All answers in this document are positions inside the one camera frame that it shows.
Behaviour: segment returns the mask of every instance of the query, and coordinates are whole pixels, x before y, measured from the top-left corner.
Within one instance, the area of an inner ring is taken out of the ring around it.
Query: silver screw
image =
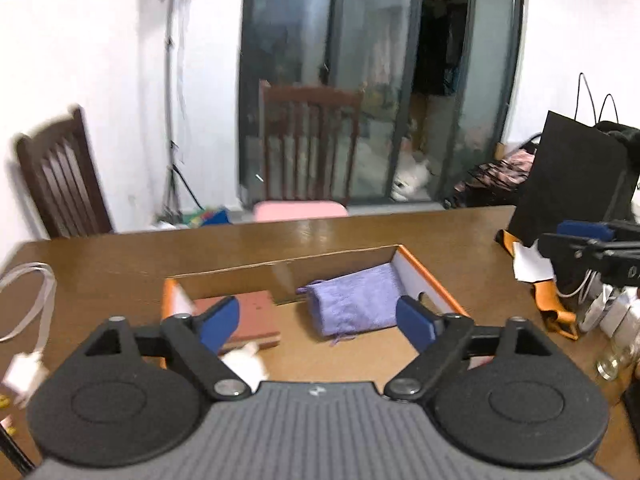
[[[237,379],[222,379],[213,386],[214,391],[225,397],[237,397],[246,390],[246,384]]]
[[[398,378],[391,381],[389,388],[397,395],[413,395],[420,391],[420,381],[412,378]]]

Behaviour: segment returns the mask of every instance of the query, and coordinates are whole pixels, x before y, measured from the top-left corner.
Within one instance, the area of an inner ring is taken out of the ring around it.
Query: orange strap
[[[513,243],[519,242],[519,240],[507,231],[500,230],[496,236],[496,241],[513,258]],[[575,314],[565,309],[558,300],[558,292],[554,281],[545,280],[544,282],[533,283],[532,293],[546,328],[550,332],[558,332],[566,338],[577,340],[578,330],[575,326]]]

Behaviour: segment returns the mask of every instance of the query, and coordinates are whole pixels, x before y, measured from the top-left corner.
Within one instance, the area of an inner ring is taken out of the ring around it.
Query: cardboard box
[[[424,292],[441,312],[468,316],[406,247],[396,245],[173,276],[165,281],[162,317],[191,312],[191,298],[269,290],[278,304],[282,333],[278,346],[260,351],[271,380],[374,381],[382,390],[417,355],[402,333],[393,327],[334,344],[333,338],[316,332],[305,298],[296,290],[314,280],[330,280],[388,262],[409,296],[418,299]]]

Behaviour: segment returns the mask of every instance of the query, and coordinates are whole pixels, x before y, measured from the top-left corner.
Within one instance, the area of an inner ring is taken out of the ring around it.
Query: glass door
[[[409,24],[419,16],[414,7],[415,0],[244,0],[238,122],[245,205],[264,197],[260,80],[363,91],[351,197],[378,202],[389,196],[393,155],[408,116],[409,93],[402,87],[413,75],[415,41],[408,38]],[[343,117],[334,189],[344,188],[350,123]]]
[[[493,159],[504,129],[520,47],[522,0],[471,0],[457,114],[437,196],[476,164]]]

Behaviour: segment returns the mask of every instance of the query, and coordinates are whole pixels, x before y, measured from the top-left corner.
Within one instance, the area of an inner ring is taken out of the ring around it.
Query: black door frame
[[[453,160],[454,148],[456,140],[460,133],[460,114],[462,113],[462,105],[465,99],[466,93],[466,80],[469,70],[469,53],[471,51],[471,43],[474,33],[474,22],[476,16],[476,0],[469,0],[468,11],[466,14],[465,25],[465,40],[462,49],[462,59],[464,60],[460,70],[460,79],[458,83],[458,94],[456,95],[456,104],[454,107],[454,120],[451,125],[449,138],[447,139],[446,155],[442,163],[440,170],[440,176],[438,181],[438,187],[433,199],[436,202],[440,202],[444,199],[444,194],[447,191],[445,189],[446,183],[449,180],[449,169]],[[504,71],[502,94],[500,100],[502,107],[498,114],[498,120],[495,123],[494,131],[492,133],[489,146],[487,147],[486,157],[487,161],[493,158],[495,153],[495,147],[498,142],[502,140],[502,134],[504,133],[504,125],[506,124],[507,115],[511,108],[511,101],[513,99],[513,89],[515,84],[516,70],[518,66],[518,56],[520,55],[520,42],[522,40],[522,20],[524,17],[524,0],[513,0],[513,9],[511,13],[511,50],[507,60],[507,70]]]
[[[251,123],[257,120],[256,117],[250,117],[247,108],[250,102],[248,93],[252,91],[248,87],[248,74],[243,70],[244,63],[242,62],[242,51],[245,46],[245,42],[250,35],[250,28],[252,26],[252,20],[250,19],[251,13],[254,7],[254,0],[243,0],[242,2],[242,25],[241,25],[241,37],[240,37],[240,54],[238,62],[238,196],[244,206],[250,206],[249,197],[245,196],[244,190],[247,190],[245,178],[247,163],[246,163],[246,136],[243,132],[248,131]],[[332,74],[332,54],[337,52],[340,41],[339,25],[340,25],[340,12],[342,7],[342,0],[330,0],[330,8],[328,14],[328,28],[326,32],[326,46],[324,50],[324,63],[326,65],[326,81],[329,85],[335,83],[335,74]],[[350,199],[351,205],[375,205],[383,203],[393,203],[391,199],[391,188],[393,186],[393,179],[396,173],[396,167],[398,165],[398,157],[400,152],[400,145],[402,138],[406,134],[408,129],[408,117],[409,117],[409,100],[411,96],[411,88],[414,80],[415,58],[418,50],[418,35],[420,33],[420,18],[422,13],[422,0],[411,0],[409,11],[409,23],[407,30],[407,42],[406,53],[404,55],[404,73],[402,74],[402,82],[400,92],[398,95],[398,113],[396,114],[396,120],[394,121],[394,132],[392,135],[392,147],[389,154],[387,174],[384,188],[384,195],[374,197],[361,197]]]

